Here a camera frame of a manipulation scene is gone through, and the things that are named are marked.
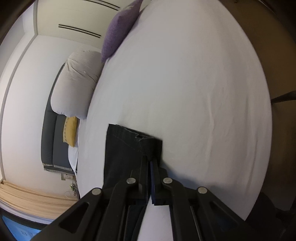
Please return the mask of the black pants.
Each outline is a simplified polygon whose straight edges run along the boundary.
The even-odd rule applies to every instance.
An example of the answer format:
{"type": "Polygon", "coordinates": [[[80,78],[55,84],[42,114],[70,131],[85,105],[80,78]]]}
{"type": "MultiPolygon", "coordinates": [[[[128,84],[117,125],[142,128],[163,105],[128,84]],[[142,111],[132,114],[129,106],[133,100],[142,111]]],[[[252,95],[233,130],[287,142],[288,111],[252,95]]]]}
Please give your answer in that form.
{"type": "Polygon", "coordinates": [[[151,197],[151,163],[160,163],[162,145],[146,133],[108,126],[102,189],[110,200],[100,240],[137,240],[151,197]]]}

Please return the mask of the beige curtain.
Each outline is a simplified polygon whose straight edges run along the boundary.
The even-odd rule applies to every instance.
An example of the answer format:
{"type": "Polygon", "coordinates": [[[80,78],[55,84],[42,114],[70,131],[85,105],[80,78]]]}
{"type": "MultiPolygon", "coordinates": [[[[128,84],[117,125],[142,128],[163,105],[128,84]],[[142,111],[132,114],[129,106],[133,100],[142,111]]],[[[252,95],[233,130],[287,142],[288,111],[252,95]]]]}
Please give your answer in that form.
{"type": "Polygon", "coordinates": [[[8,207],[34,217],[55,220],[78,199],[23,188],[8,181],[1,182],[1,202],[8,207]]]}

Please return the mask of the dark grey headboard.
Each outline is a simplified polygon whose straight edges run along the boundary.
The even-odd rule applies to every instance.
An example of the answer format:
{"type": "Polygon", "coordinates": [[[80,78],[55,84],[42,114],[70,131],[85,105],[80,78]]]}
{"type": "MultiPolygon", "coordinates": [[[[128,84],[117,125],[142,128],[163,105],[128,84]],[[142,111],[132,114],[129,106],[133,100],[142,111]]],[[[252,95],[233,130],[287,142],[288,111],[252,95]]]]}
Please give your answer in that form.
{"type": "Polygon", "coordinates": [[[41,137],[41,161],[44,170],[74,175],[68,160],[68,144],[63,142],[66,116],[55,113],[51,108],[51,88],[47,101],[41,137]]]}

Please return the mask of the yellow cushion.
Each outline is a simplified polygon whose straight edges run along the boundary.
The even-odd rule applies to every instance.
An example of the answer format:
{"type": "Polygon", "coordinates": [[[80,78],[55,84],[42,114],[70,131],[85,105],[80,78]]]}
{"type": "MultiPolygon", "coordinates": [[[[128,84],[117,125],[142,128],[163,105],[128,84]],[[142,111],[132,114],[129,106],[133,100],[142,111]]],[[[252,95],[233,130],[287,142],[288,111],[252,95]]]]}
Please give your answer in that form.
{"type": "Polygon", "coordinates": [[[77,117],[67,117],[63,127],[63,142],[71,147],[75,147],[76,132],[77,132],[77,117]]]}

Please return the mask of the white pillow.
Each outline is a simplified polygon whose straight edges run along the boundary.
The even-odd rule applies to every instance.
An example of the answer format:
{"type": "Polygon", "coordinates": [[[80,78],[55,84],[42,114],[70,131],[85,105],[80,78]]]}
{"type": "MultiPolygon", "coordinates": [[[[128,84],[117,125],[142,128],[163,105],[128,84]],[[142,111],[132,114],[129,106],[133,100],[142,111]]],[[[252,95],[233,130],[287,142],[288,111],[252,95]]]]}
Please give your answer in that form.
{"type": "Polygon", "coordinates": [[[102,68],[99,52],[73,52],[66,60],[53,88],[52,110],[66,117],[86,119],[102,68]]]}

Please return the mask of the white bed sheet mattress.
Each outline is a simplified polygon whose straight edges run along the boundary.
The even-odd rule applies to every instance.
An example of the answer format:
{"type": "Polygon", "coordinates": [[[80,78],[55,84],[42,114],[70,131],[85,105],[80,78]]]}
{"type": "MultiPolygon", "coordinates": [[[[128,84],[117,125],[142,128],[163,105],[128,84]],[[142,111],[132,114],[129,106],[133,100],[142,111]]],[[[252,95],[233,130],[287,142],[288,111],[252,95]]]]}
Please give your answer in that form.
{"type": "Polygon", "coordinates": [[[205,186],[247,219],[270,156],[270,96],[259,58],[219,1],[152,1],[102,70],[81,121],[81,196],[103,185],[110,124],[159,138],[175,180],[205,186]]]}

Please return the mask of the purple cushion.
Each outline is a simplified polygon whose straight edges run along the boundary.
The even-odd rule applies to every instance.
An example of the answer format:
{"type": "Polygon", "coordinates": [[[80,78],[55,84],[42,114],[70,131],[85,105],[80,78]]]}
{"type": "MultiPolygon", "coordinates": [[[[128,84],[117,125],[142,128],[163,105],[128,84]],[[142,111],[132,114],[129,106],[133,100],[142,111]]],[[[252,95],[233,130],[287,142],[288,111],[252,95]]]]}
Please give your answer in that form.
{"type": "Polygon", "coordinates": [[[139,16],[141,5],[142,1],[133,1],[111,20],[101,49],[102,63],[116,52],[128,35],[139,16]]]}

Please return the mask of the window with dark frame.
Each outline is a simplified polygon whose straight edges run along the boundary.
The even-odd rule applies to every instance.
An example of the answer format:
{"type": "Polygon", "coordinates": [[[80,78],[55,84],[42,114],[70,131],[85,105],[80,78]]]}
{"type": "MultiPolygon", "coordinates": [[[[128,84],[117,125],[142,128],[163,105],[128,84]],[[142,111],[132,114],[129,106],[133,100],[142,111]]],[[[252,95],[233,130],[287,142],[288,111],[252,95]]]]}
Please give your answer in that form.
{"type": "Polygon", "coordinates": [[[46,226],[11,215],[2,215],[1,220],[16,240],[31,240],[46,226]]]}

